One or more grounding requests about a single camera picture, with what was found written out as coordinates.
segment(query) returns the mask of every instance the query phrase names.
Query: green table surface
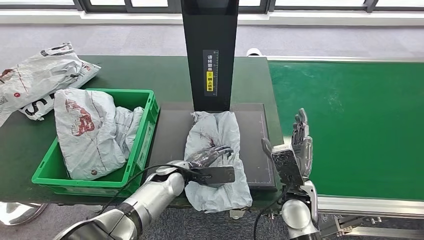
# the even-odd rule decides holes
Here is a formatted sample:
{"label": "green table surface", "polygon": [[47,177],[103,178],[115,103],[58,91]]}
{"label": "green table surface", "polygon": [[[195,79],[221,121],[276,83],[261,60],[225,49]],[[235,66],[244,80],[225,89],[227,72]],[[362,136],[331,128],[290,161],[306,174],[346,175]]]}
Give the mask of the green table surface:
{"label": "green table surface", "polygon": [[307,112],[320,195],[424,200],[424,63],[271,61],[269,69],[284,137],[293,114]]}
{"label": "green table surface", "polygon": [[[82,56],[102,67],[84,88],[151,89],[158,103],[192,102],[187,58],[182,56]],[[265,58],[237,57],[234,62],[232,103],[263,103],[269,137],[274,145],[283,136],[274,98],[268,62]],[[32,121],[13,113],[0,128],[0,201],[57,204],[104,204],[107,197],[54,194],[32,184],[31,177],[56,137],[53,112],[44,121]],[[253,205],[262,207],[277,192],[252,193]],[[176,206],[188,206],[180,197]]]}

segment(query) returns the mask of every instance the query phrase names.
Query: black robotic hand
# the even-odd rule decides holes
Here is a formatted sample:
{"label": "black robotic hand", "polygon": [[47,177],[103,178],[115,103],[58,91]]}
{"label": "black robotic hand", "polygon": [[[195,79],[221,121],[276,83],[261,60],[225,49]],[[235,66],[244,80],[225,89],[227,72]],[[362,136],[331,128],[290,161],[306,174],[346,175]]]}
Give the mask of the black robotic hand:
{"label": "black robotic hand", "polygon": [[186,160],[190,164],[190,169],[209,167],[217,158],[223,155],[231,155],[234,151],[227,145],[214,146],[202,149],[190,155]]}

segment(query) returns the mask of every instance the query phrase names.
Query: black cable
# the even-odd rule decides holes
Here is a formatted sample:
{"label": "black cable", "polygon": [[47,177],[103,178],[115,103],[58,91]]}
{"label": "black cable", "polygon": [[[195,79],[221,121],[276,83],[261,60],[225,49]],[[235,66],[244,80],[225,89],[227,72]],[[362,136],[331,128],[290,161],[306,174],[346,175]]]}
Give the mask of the black cable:
{"label": "black cable", "polygon": [[253,240],[256,240],[256,228],[258,227],[258,222],[262,214],[264,214],[269,208],[271,208],[274,204],[276,204],[276,202],[278,202],[280,199],[284,198],[291,188],[292,188],[292,184],[286,185],[281,195],[277,199],[275,199],[270,205],[262,209],[259,212],[259,214],[256,216],[256,219],[254,221],[254,227],[253,227]]}
{"label": "black cable", "polygon": [[149,166],[149,167],[146,167],[145,169],[143,169],[143,170],[141,170],[140,172],[137,172],[137,174],[135,174],[134,176],[132,176],[129,180],[128,180],[128,182],[123,186],[123,187],[121,187],[119,190],[118,190],[118,192],[106,203],[106,205],[104,205],[103,206],[103,208],[100,210],[100,212],[98,213],[98,215],[100,215],[100,214],[102,214],[104,211],[105,211],[105,209],[107,208],[107,207],[109,207],[109,205],[117,198],[117,196],[126,188],[126,187],[128,187],[128,185],[134,180],[134,179],[136,179],[138,176],[140,176],[142,173],[144,173],[146,170],[149,170],[149,169],[152,169],[152,168],[157,168],[157,167],[172,167],[172,168],[176,168],[176,169],[179,169],[179,170],[181,170],[181,171],[183,171],[183,172],[186,172],[186,173],[190,173],[190,174],[194,174],[194,175],[201,175],[201,176],[205,176],[204,174],[201,174],[201,173],[198,173],[198,172],[195,172],[195,171],[192,171],[192,170],[189,170],[189,169],[187,169],[187,168],[184,168],[184,167],[182,167],[182,166],[177,166],[177,165],[172,165],[172,164],[158,164],[158,165],[154,165],[154,166]]}

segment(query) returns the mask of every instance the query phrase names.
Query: green plastic crate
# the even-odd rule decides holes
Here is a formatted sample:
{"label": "green plastic crate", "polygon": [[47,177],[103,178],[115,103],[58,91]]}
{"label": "green plastic crate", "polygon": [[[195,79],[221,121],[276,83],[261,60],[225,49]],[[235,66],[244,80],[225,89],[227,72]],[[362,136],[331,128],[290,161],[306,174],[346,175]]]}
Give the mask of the green plastic crate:
{"label": "green plastic crate", "polygon": [[[115,106],[133,110],[143,107],[134,144],[127,163],[120,169],[92,181],[72,180],[68,177],[58,138],[53,141],[40,165],[32,176],[32,182],[45,186],[56,194],[112,197],[134,174],[144,169],[152,143],[159,107],[152,90],[144,89],[100,89],[113,97]],[[140,186],[142,174],[134,179],[118,196],[129,197]]]}

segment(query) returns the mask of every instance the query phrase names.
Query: robotic hand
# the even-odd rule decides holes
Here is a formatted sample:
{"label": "robotic hand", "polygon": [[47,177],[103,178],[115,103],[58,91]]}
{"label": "robotic hand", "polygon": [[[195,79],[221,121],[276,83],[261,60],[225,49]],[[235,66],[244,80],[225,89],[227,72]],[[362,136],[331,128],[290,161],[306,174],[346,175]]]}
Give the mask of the robotic hand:
{"label": "robotic hand", "polygon": [[233,150],[216,146],[194,153],[189,161],[176,160],[161,166],[117,208],[74,224],[55,240],[136,240],[164,209],[184,190],[189,181],[217,185],[235,181],[233,167],[209,167]]}
{"label": "robotic hand", "polygon": [[288,189],[281,215],[292,240],[320,240],[318,198],[314,184],[309,180],[312,170],[312,137],[309,136],[308,116],[303,108],[294,116],[290,144],[271,146],[262,139],[262,148],[274,162],[281,182]]}

